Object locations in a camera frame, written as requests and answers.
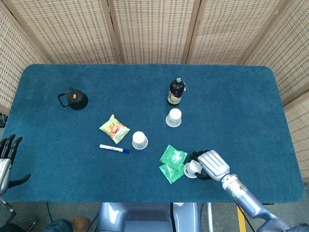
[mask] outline wicker folding screen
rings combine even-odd
[[[266,65],[285,102],[309,83],[309,1],[293,0],[246,64]]]
[[[309,180],[309,92],[286,105],[288,121],[299,169],[303,178]]]
[[[8,115],[24,69],[47,59],[31,44],[11,13],[0,2],[0,112]]]
[[[292,0],[245,62],[274,71],[283,104],[309,89],[308,10],[307,0]],[[299,167],[309,177],[309,97],[298,102],[288,104],[285,112]]]
[[[108,30],[112,24],[106,0],[3,1],[51,62],[120,62]]]
[[[202,0],[187,63],[236,64],[279,0]]]
[[[109,0],[124,63],[181,63],[194,0]]]

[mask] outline green packet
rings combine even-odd
[[[166,164],[163,164],[162,166],[159,167],[161,172],[163,172],[164,176],[166,179],[170,182],[170,184],[174,183],[176,180],[178,180],[180,177],[183,175],[183,167],[184,165],[181,166],[180,170],[173,169]]]
[[[171,145],[168,145],[160,161],[173,169],[180,170],[186,156],[186,152],[178,151]]]

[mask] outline shoe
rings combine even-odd
[[[90,221],[88,218],[85,217],[74,217],[70,220],[70,223],[73,227],[73,232],[86,232]]]

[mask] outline yellow chip bag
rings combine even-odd
[[[119,143],[123,137],[129,132],[129,128],[126,127],[124,124],[120,123],[114,115],[110,117],[106,123],[104,123],[100,130],[107,133],[111,139],[117,144]]]

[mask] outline white paper cup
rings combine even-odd
[[[171,109],[165,121],[170,127],[179,126],[182,122],[182,112],[177,108]]]
[[[141,131],[137,131],[133,134],[132,145],[137,150],[142,150],[148,145],[148,139]]]
[[[195,173],[201,173],[203,167],[199,162],[192,160],[190,163],[186,163],[183,167],[184,174],[189,178],[196,178]]]

